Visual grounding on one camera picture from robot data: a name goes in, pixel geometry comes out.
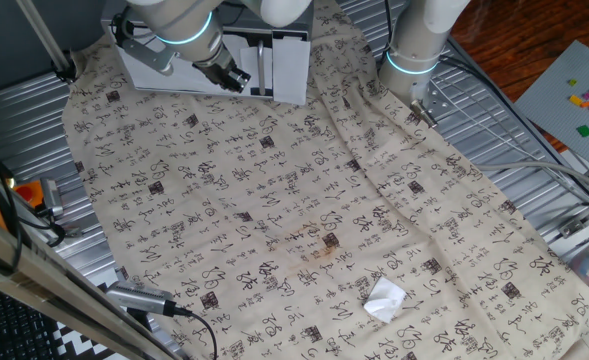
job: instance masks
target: crumpled paper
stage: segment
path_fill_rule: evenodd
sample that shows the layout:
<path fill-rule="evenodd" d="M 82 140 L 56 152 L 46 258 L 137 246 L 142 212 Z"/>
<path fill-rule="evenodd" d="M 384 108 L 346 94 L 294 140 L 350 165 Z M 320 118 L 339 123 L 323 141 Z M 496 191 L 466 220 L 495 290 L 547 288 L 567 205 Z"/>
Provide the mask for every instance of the crumpled paper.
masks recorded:
<path fill-rule="evenodd" d="M 405 291 L 403 289 L 385 278 L 380 278 L 374 285 L 374 289 L 372 289 L 363 308 L 370 315 L 389 324 L 396 310 L 401 307 L 404 298 Z"/>

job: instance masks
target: cloth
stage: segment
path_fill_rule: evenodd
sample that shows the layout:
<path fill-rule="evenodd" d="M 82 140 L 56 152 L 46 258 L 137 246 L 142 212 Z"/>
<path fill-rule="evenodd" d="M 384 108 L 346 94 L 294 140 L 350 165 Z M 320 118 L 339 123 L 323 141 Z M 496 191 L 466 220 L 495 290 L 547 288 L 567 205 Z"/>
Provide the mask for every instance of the cloth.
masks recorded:
<path fill-rule="evenodd" d="M 221 359 L 559 358 L 589 288 L 315 6 L 306 106 L 139 92 L 105 39 L 83 52 L 63 123 L 123 273 Z M 407 292 L 390 324 L 363 309 L 380 277 Z M 156 319 L 209 358 L 202 324 Z"/>

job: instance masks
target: yellow lego brick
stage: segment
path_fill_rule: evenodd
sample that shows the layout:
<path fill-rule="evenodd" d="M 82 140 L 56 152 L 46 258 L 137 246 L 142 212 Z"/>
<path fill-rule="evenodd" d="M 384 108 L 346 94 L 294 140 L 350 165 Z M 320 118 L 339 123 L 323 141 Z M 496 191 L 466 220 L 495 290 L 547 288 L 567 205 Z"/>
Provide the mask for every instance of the yellow lego brick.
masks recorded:
<path fill-rule="evenodd" d="M 570 102 L 576 106 L 581 106 L 583 100 L 581 100 L 581 98 L 576 95 L 572 95 L 570 96 Z"/>

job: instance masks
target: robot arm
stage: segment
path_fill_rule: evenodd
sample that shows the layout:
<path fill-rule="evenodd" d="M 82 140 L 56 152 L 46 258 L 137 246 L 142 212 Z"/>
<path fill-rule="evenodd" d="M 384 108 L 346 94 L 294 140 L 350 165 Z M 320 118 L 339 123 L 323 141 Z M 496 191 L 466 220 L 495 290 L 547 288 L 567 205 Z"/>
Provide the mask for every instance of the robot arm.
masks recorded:
<path fill-rule="evenodd" d="M 223 0 L 127 1 L 157 38 L 165 43 L 171 54 L 178 53 L 181 58 L 192 62 L 193 66 L 205 74 L 212 83 L 220 85 L 223 89 L 243 91 L 250 75 L 236 66 L 232 55 L 223 44 L 223 28 L 214 12 Z M 282 27 L 296 20 L 311 0 L 242 2 L 266 23 Z M 134 44 L 134 40 L 128 40 L 128 45 L 123 46 L 126 51 L 130 47 L 146 51 L 141 48 L 142 45 Z M 171 56 L 167 60 L 167 67 L 158 69 L 162 74 L 171 74 Z M 150 62 L 157 60 L 146 58 Z"/>
<path fill-rule="evenodd" d="M 452 26 L 470 0 L 411 0 L 394 26 L 379 77 L 406 104 L 421 102 Z"/>

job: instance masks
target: silver cylinder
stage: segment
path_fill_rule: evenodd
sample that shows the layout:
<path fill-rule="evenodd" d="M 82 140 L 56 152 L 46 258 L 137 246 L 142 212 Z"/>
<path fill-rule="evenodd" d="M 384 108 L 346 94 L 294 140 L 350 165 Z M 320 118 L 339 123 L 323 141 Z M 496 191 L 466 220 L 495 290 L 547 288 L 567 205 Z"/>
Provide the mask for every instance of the silver cylinder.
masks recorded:
<path fill-rule="evenodd" d="M 223 28 L 212 11 L 212 2 L 204 2 L 191 10 L 182 21 L 161 29 L 185 12 L 194 0 L 164 0 L 152 5 L 130 3 L 143 22 L 154 31 L 167 46 L 178 52 L 182 59 L 203 62 L 212 59 L 220 50 Z"/>
<path fill-rule="evenodd" d="M 381 82 L 405 104 L 423 101 L 427 95 L 432 70 L 451 30 L 435 33 L 428 28 L 428 2 L 412 0 L 399 15 L 379 71 Z"/>

